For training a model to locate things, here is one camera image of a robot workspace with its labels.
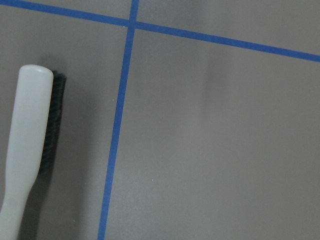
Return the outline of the beige brush black bristles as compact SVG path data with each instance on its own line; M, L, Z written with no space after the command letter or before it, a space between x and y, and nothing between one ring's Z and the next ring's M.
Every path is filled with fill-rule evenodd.
M39 174L53 163L67 78L44 66L19 69L5 163L0 238L16 240Z

